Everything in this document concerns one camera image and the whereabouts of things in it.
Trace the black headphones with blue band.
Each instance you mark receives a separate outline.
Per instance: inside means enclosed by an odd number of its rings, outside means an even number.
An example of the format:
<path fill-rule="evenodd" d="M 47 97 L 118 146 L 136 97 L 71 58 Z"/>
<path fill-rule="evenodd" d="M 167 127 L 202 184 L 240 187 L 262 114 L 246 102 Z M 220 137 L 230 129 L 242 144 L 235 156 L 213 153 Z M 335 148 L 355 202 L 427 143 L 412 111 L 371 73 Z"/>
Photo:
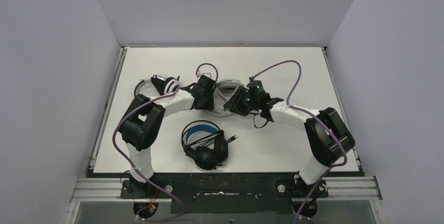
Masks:
<path fill-rule="evenodd" d="M 202 170 L 214 170 L 228 159 L 228 143 L 225 132 L 208 120 L 192 121 L 181 133 L 185 155 Z"/>

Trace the white and black headphones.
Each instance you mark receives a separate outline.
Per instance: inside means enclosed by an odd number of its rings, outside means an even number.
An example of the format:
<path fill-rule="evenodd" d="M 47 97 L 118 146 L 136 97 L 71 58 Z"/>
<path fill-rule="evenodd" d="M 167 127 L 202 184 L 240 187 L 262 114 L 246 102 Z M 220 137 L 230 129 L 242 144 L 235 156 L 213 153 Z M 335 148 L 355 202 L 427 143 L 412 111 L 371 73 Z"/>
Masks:
<path fill-rule="evenodd" d="M 164 74 L 154 74 L 148 79 L 140 80 L 134 89 L 134 96 L 140 94 L 140 90 L 145 86 L 151 84 L 159 93 L 160 96 L 176 92 L 180 88 L 180 76 L 172 77 Z"/>

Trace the grey white headphones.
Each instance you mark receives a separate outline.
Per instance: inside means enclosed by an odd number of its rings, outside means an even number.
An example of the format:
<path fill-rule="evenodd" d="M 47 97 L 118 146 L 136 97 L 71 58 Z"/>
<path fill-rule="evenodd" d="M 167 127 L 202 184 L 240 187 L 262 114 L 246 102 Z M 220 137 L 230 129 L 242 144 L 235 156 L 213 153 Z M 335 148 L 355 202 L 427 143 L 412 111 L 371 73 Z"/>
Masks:
<path fill-rule="evenodd" d="M 214 109 L 208 111 L 212 116 L 218 118 L 226 118 L 233 115 L 232 112 L 225 110 L 223 105 L 229 101 L 234 92 L 239 87 L 245 85 L 237 79 L 223 79 L 216 82 L 214 91 Z"/>

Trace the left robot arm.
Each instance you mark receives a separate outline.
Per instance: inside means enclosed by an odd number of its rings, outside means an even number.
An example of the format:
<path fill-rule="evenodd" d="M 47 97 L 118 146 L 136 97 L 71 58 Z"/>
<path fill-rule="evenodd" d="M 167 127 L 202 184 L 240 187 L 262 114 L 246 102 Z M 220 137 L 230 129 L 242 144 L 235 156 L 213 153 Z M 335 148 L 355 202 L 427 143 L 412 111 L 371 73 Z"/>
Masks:
<path fill-rule="evenodd" d="M 151 146 L 163 119 L 180 111 L 214 109 L 216 88 L 216 81 L 205 75 L 184 87 L 177 78 L 163 74 L 153 75 L 148 82 L 160 95 L 135 95 L 112 136 L 113 146 L 131 166 L 134 189 L 142 196 L 149 196 L 155 188 Z"/>

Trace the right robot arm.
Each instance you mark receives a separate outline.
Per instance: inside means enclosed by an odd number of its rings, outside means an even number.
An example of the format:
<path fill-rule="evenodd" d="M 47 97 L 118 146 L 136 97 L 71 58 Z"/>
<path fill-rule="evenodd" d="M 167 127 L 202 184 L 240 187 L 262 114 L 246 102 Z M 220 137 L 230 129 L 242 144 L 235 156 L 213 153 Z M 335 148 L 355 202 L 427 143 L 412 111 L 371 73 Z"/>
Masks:
<path fill-rule="evenodd" d="M 241 116 L 256 111 L 270 122 L 283 123 L 306 132 L 312 156 L 298 171 L 298 179 L 294 182 L 295 191 L 301 196 L 312 193 L 315 182 L 335 167 L 338 160 L 345 165 L 347 153 L 356 145 L 334 108 L 312 110 L 293 106 L 282 98 L 271 97 L 259 80 L 237 88 L 224 104 L 224 109 Z"/>

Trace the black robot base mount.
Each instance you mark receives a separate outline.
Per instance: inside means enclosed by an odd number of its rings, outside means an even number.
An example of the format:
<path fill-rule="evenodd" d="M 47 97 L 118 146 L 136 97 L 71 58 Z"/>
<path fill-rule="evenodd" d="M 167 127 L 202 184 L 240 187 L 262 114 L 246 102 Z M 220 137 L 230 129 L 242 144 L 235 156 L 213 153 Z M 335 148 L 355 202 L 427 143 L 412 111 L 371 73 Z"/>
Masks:
<path fill-rule="evenodd" d="M 302 213 L 315 213 L 317 200 L 329 196 L 326 181 L 317 187 L 306 185 L 294 172 L 271 173 L 156 173 L 151 179 L 160 188 L 123 181 L 120 196 L 133 199 L 134 210 L 152 203 L 162 210 L 163 201 L 171 203 L 171 214 L 249 214 L 272 212 L 291 214 L 302 207 Z"/>

